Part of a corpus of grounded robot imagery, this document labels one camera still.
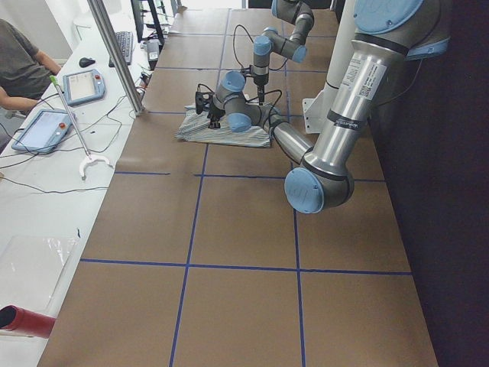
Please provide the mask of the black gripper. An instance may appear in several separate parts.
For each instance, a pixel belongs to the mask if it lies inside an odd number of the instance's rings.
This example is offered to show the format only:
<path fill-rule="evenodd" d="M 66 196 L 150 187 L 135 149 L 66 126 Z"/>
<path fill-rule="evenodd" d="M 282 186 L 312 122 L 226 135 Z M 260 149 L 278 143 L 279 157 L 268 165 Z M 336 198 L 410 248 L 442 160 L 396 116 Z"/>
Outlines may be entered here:
<path fill-rule="evenodd" d="M 220 119 L 225 115 L 225 110 L 217 108 L 209 108 L 209 113 L 207 118 L 209 119 L 208 128 L 209 129 L 219 129 L 221 128 Z"/>
<path fill-rule="evenodd" d="M 260 106 L 264 104 L 265 100 L 265 86 L 268 84 L 269 75 L 258 75 L 254 74 L 254 84 L 257 87 L 257 97 Z"/>

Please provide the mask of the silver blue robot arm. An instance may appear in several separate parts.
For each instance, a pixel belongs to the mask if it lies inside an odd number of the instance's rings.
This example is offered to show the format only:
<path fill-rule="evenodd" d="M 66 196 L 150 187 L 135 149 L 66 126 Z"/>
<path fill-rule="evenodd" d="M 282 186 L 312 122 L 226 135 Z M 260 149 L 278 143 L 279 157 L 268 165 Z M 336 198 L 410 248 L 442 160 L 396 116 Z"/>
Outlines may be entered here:
<path fill-rule="evenodd" d="M 226 119 L 234 132 L 253 126 L 273 136 L 296 163 L 284 189 L 289 204 L 301 213 L 318 213 L 340 206 L 351 197 L 355 184 L 346 163 L 368 123 L 371 110 L 389 70 L 404 61 L 443 54 L 449 43 L 450 1 L 348 1 L 339 21 L 334 60 L 342 63 L 335 86 L 305 99 L 306 119 L 321 127 L 311 142 L 286 122 L 272 106 L 246 100 L 243 90 L 251 77 L 259 96 L 268 81 L 270 55 L 295 62 L 306 56 L 306 38 L 314 25 L 312 9 L 301 1 L 275 1 L 276 18 L 293 26 L 289 37 L 266 28 L 254 40 L 254 60 L 247 69 L 230 71 L 213 92 L 195 95 L 196 111 L 205 113 L 211 128 Z"/>
<path fill-rule="evenodd" d="M 302 1 L 272 1 L 271 11 L 275 18 L 292 24 L 294 29 L 289 37 L 284 37 L 275 28 L 268 27 L 254 39 L 251 75 L 260 105 L 264 103 L 265 86 L 269 81 L 270 55 L 275 53 L 302 63 L 307 52 L 306 39 L 315 21 L 312 9 Z"/>

